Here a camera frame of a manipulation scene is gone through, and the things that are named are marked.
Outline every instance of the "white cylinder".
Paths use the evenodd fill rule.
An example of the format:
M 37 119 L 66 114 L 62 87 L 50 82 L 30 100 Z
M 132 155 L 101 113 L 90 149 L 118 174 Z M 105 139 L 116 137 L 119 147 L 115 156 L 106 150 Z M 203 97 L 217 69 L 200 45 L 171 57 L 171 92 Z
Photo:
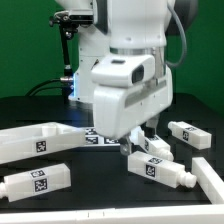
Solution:
M 167 0 L 108 0 L 110 47 L 147 49 L 166 45 Z

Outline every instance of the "black tabletop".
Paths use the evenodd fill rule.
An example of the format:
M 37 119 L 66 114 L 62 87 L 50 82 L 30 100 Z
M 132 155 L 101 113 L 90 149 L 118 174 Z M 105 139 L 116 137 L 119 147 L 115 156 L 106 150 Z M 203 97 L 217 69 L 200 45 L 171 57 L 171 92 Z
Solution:
M 59 122 L 75 127 L 93 126 L 92 113 L 65 105 L 60 96 L 9 97 L 0 99 L 0 129 Z M 185 121 L 212 134 L 212 147 L 197 150 L 174 138 L 170 121 Z M 205 157 L 224 176 L 224 119 L 192 95 L 176 94 L 161 114 L 157 134 L 171 145 L 175 162 L 191 170 L 192 157 Z M 118 146 L 80 147 L 0 165 L 3 177 L 65 163 L 71 170 L 72 187 L 12 203 L 0 200 L 0 213 L 65 211 L 103 208 L 210 204 L 197 184 L 176 189 L 128 173 L 127 158 Z

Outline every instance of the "green background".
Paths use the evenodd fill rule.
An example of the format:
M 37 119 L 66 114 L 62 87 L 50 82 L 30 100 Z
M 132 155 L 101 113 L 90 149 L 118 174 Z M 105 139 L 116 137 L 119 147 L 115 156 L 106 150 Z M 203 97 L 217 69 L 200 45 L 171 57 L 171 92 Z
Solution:
M 54 0 L 1 0 L 0 4 L 0 97 L 23 96 L 36 84 L 62 76 L 58 27 L 48 25 L 59 9 Z M 199 0 L 198 17 L 187 31 L 188 57 L 173 70 L 173 79 L 176 92 L 193 94 L 224 116 L 223 9 L 223 0 Z M 70 49 L 77 68 L 77 38 Z M 175 61 L 180 53 L 180 38 L 169 37 L 168 59 Z

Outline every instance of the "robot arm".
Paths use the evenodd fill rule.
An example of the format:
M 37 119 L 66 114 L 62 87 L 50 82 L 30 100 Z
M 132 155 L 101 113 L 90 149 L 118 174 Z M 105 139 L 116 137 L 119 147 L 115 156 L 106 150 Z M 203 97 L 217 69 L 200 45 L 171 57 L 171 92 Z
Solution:
M 171 19 L 167 5 L 181 9 L 197 0 L 56 1 L 73 22 L 103 24 L 100 30 L 109 36 L 110 53 L 91 72 L 94 126 L 100 135 L 123 138 L 171 104 L 172 77 L 164 60 Z

